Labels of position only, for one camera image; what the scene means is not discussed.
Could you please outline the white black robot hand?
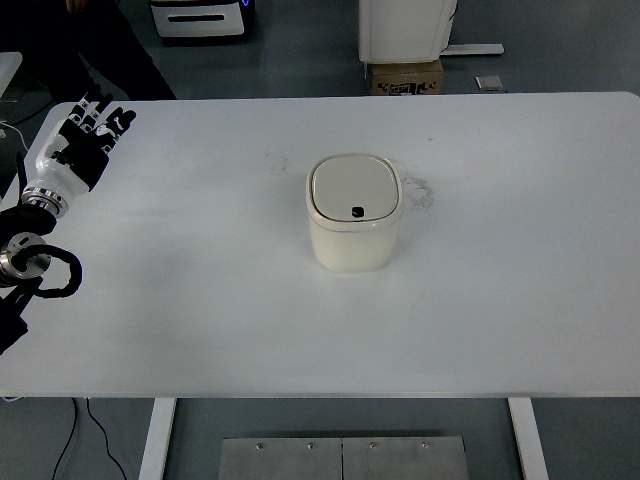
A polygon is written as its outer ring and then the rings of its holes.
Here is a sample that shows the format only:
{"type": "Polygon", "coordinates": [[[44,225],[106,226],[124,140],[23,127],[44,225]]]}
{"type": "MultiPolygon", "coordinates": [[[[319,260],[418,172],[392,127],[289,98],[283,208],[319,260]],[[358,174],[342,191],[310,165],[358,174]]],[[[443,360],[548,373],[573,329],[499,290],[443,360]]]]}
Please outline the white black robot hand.
{"type": "Polygon", "coordinates": [[[133,110],[115,108],[96,128],[111,102],[111,94],[100,100],[99,93],[87,93],[64,121],[56,124],[36,158],[34,187],[58,194],[81,194],[94,189],[109,162],[110,150],[136,118],[133,110]]]}

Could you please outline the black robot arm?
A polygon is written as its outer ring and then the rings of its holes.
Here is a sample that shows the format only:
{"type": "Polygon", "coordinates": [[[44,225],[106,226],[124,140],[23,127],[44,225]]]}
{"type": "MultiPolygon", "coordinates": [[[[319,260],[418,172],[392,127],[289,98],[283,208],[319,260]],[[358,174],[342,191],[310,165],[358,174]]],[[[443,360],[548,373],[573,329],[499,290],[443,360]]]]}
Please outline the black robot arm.
{"type": "Polygon", "coordinates": [[[28,332],[22,313],[34,297],[66,298],[80,287],[82,265],[75,254],[45,242],[73,200],[92,191],[109,154],[129,130],[136,112],[121,106],[107,112],[110,95],[87,93],[55,127],[36,157],[29,180],[17,158],[19,198],[1,212],[1,350],[28,332]]]}

